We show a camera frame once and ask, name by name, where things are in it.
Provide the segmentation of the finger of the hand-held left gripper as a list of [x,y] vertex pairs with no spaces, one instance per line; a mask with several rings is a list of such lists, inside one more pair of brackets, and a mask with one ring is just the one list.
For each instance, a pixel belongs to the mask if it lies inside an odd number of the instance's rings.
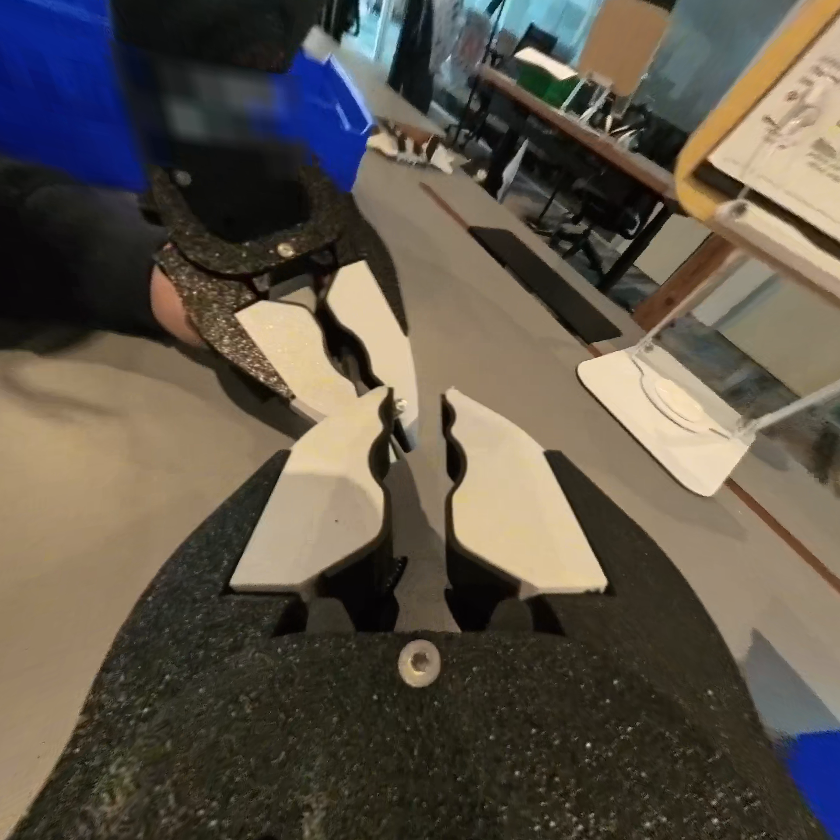
[[320,422],[356,401],[354,384],[333,363],[322,326],[307,308],[258,301],[235,317],[289,387],[287,401],[297,414]]
[[395,435],[404,449],[414,449],[419,398],[412,345],[367,262],[340,268],[325,303],[339,329],[360,347],[364,371],[377,384],[390,387],[393,396],[408,401],[410,407],[396,416]]

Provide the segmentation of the pile of white parts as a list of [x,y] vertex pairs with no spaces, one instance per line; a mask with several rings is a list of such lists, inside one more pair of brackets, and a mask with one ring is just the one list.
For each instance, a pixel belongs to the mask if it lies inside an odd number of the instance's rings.
[[446,139],[434,131],[392,119],[380,120],[366,140],[366,149],[405,165],[433,168],[452,175],[461,170],[475,178],[484,170],[453,150]]

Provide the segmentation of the brown wooden leg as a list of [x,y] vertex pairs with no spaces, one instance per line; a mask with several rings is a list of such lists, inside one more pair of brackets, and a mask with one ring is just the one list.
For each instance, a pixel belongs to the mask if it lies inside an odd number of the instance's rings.
[[661,287],[639,304],[633,312],[633,321],[646,333],[672,323],[686,302],[691,303],[693,296],[728,268],[738,253],[734,244],[710,234]]

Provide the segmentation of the black office chair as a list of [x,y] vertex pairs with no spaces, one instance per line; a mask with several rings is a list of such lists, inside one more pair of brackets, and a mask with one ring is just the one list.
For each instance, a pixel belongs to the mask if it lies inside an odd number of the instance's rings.
[[603,170],[574,182],[578,208],[549,236],[549,247],[564,259],[582,254],[597,278],[606,277],[593,242],[596,229],[627,241],[639,236],[659,205],[660,196],[625,173]]

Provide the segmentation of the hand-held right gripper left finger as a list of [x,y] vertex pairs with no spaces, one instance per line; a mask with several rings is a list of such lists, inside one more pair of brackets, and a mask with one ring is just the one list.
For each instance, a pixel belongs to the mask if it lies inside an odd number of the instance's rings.
[[229,580],[238,594],[304,595],[361,565],[382,588],[394,564],[385,487],[395,421],[379,386],[321,420],[291,448]]

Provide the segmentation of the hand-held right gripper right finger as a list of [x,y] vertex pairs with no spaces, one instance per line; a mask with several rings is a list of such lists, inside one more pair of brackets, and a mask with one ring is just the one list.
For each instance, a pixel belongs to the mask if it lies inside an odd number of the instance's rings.
[[443,408],[456,457],[449,545],[523,600],[604,593],[606,574],[543,446],[455,388],[443,394]]

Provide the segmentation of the blue plastic bin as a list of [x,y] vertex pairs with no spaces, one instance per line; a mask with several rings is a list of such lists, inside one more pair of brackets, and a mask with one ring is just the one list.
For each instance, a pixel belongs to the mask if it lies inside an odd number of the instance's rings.
[[318,162],[348,192],[374,126],[333,55],[224,69],[120,41],[105,2],[2,2],[2,154],[81,182],[138,192],[152,164],[245,152]]

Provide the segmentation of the person's left forearm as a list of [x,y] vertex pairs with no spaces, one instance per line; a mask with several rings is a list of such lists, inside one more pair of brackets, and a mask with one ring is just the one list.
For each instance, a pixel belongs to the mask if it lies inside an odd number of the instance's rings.
[[151,298],[165,233],[134,195],[2,155],[1,227],[3,324],[169,339]]

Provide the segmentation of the green box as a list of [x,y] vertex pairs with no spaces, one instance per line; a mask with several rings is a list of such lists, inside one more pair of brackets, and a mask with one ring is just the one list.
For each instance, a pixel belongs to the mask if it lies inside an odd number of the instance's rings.
[[562,108],[581,81],[574,68],[533,47],[520,49],[513,62],[517,85],[554,109]]

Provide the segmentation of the brown cardboard panel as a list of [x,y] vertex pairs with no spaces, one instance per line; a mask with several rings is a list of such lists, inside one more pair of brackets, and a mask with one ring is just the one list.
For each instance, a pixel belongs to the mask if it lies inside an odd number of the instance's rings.
[[619,98],[634,95],[670,24],[670,12],[645,1],[604,1],[576,60],[577,75]]

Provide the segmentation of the white lamp stand base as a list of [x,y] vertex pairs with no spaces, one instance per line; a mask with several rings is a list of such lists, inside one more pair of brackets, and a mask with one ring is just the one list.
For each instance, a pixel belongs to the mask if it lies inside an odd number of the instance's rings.
[[734,257],[658,318],[625,350],[582,362],[584,388],[669,473],[700,497],[715,495],[766,429],[838,397],[838,381],[768,413],[750,417],[730,406],[659,341],[672,326],[725,283],[748,257],[763,257],[782,274],[838,303],[838,241],[803,220],[738,199],[712,218],[734,237]]

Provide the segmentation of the person's left hand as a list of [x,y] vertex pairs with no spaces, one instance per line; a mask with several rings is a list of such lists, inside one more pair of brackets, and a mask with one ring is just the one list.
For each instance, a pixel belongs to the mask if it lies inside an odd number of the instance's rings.
[[193,349],[206,347],[187,316],[177,289],[158,266],[150,275],[150,307],[159,326],[174,340]]

